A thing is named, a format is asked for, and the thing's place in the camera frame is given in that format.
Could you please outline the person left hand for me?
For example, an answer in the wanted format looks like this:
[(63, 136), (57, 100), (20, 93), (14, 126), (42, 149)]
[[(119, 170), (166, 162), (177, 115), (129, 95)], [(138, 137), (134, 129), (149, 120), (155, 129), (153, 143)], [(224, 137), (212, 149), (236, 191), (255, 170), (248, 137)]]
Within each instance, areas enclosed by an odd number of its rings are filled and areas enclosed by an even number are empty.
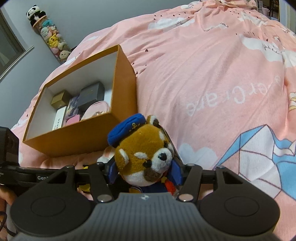
[(17, 196), (11, 190), (8, 190), (3, 185), (0, 187), (0, 206), (1, 211), (4, 211), (6, 204), (12, 205), (13, 202), (17, 199)]

